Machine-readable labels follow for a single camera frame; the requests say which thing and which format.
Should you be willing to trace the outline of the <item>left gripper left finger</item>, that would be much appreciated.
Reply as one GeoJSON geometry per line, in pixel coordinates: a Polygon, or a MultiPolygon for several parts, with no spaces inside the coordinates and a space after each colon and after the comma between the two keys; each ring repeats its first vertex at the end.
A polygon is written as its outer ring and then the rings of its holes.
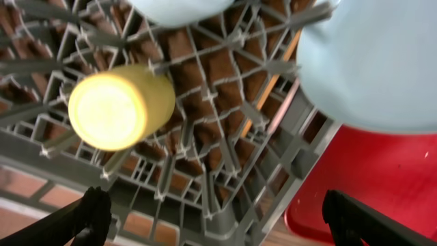
{"type": "Polygon", "coordinates": [[[111,198],[100,187],[90,187],[77,201],[3,239],[1,245],[103,246],[111,225],[111,198]]]}

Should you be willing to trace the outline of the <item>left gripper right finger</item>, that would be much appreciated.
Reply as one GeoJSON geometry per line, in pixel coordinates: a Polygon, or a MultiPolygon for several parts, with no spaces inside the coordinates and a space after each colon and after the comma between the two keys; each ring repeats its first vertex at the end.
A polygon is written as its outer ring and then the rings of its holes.
{"type": "Polygon", "coordinates": [[[436,241],[338,190],[326,192],[322,216],[335,245],[436,246],[436,241]]]}

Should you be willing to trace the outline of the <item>red plastic tray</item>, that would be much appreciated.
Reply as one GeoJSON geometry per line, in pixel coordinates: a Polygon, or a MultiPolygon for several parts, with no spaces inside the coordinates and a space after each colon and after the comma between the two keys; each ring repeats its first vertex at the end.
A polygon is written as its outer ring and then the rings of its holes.
{"type": "Polygon", "coordinates": [[[285,211],[290,232],[333,243],[322,218],[329,189],[435,240],[436,135],[385,135],[342,126],[285,211]]]}

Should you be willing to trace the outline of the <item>yellow cup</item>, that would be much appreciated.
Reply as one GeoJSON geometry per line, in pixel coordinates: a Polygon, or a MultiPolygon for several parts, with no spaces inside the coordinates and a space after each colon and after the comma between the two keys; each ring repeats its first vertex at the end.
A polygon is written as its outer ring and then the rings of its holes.
{"type": "Polygon", "coordinates": [[[175,90],[164,74],[143,64],[118,66],[85,77],[73,89],[68,116],[76,134],[101,150],[129,148],[171,118],[175,90]]]}

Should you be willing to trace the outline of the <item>large light blue plate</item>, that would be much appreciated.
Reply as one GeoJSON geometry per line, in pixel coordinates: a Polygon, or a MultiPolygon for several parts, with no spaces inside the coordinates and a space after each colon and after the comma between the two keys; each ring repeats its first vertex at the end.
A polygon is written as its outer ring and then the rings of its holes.
{"type": "Polygon", "coordinates": [[[436,0],[330,1],[306,26],[298,78],[307,98],[347,126],[436,132],[436,0]]]}

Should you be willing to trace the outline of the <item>wooden chopstick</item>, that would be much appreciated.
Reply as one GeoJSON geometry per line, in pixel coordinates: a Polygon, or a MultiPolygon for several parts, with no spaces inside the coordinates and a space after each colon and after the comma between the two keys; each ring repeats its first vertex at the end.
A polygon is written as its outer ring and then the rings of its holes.
{"type": "MultiPolygon", "coordinates": [[[[301,35],[301,30],[298,30],[294,35],[294,37],[292,38],[292,41],[287,45],[284,54],[280,56],[281,60],[288,62],[291,59],[293,52],[296,50],[300,35],[301,35]]],[[[266,102],[269,94],[272,92],[278,79],[279,79],[279,75],[274,75],[267,82],[266,88],[263,89],[260,93],[259,100],[254,104],[256,109],[260,110],[263,107],[264,103],[266,102]]],[[[242,132],[240,136],[246,137],[252,125],[254,125],[254,122],[252,120],[247,120],[242,128],[242,132]]]]}

